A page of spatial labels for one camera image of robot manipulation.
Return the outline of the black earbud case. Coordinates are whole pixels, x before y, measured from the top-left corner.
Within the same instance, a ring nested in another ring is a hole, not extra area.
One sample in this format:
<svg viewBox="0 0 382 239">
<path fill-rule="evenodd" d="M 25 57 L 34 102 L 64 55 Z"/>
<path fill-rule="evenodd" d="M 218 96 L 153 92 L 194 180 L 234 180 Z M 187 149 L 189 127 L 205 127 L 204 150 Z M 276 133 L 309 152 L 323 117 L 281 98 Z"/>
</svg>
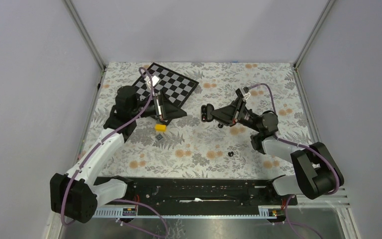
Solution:
<svg viewBox="0 0 382 239">
<path fill-rule="evenodd" d="M 213 115 L 212 111 L 214 106 L 212 104 L 202 105 L 200 109 L 200 119 L 202 122 L 212 122 Z"/>
</svg>

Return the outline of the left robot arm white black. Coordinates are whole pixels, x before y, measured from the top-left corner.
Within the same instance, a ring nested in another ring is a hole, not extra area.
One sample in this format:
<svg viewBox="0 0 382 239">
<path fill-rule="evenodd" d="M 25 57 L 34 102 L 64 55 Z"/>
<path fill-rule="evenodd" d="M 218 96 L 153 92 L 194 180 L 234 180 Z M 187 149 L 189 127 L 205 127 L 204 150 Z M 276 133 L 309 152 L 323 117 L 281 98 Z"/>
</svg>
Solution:
<svg viewBox="0 0 382 239">
<path fill-rule="evenodd" d="M 51 178 L 51 210 L 59 213 L 61 219 L 69 217 L 86 223 L 100 206 L 114 200 L 130 204 L 134 200 L 130 180 L 115 176 L 96 184 L 101 170 L 132 135 L 138 118 L 169 121 L 185 116 L 187 112 L 170 102 L 162 91 L 151 93 L 147 100 L 139 101 L 133 86 L 120 87 L 109 118 L 92 148 L 65 174 L 56 173 Z"/>
</svg>

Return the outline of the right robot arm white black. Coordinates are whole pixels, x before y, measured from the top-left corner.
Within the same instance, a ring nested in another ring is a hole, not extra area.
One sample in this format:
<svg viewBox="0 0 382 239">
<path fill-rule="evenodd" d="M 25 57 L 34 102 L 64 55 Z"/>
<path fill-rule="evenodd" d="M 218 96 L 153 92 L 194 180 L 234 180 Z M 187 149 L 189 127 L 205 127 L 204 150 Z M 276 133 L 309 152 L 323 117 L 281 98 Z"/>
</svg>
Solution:
<svg viewBox="0 0 382 239">
<path fill-rule="evenodd" d="M 239 123 L 256 131 L 250 137 L 255 151 L 292 163 L 293 175 L 279 176 L 269 182 L 265 197 L 272 205 L 278 205 L 291 194 L 303 194 L 309 199 L 331 195 L 344 184 L 344 177 L 324 143 L 303 145 L 277 136 L 279 119 L 274 111 L 258 115 L 246 107 L 243 99 L 236 98 L 219 109 L 211 104 L 203 105 L 200 117 L 203 122 L 215 120 L 225 126 Z"/>
</svg>

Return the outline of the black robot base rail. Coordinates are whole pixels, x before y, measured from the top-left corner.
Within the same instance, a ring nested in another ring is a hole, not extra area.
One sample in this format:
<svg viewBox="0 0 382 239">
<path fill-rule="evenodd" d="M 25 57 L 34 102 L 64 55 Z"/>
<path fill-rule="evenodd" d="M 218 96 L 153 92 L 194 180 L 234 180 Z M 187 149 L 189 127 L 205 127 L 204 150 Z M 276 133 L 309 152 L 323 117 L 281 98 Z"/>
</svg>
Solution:
<svg viewBox="0 0 382 239">
<path fill-rule="evenodd" d="M 163 212 L 249 212 L 257 206 L 280 210 L 288 196 L 275 196 L 269 180 L 129 177 L 125 199 Z"/>
</svg>

